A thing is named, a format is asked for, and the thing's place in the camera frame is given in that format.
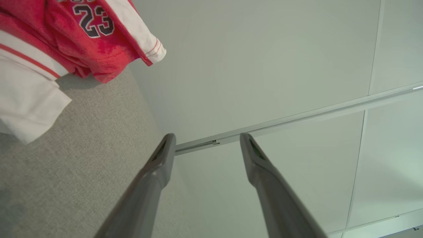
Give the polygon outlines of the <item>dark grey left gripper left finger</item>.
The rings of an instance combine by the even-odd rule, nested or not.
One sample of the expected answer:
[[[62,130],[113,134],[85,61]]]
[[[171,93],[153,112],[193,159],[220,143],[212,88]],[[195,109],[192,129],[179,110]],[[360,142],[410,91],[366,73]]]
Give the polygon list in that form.
[[[166,134],[106,218],[96,238],[150,238],[162,190],[171,178],[176,136]]]

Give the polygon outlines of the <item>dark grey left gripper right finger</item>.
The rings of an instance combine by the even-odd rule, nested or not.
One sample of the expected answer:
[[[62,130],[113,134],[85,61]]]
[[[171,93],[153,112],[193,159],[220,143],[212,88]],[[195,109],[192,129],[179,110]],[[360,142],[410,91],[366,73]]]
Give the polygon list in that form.
[[[326,238],[254,138],[240,134],[239,142],[247,177],[256,189],[270,238]]]

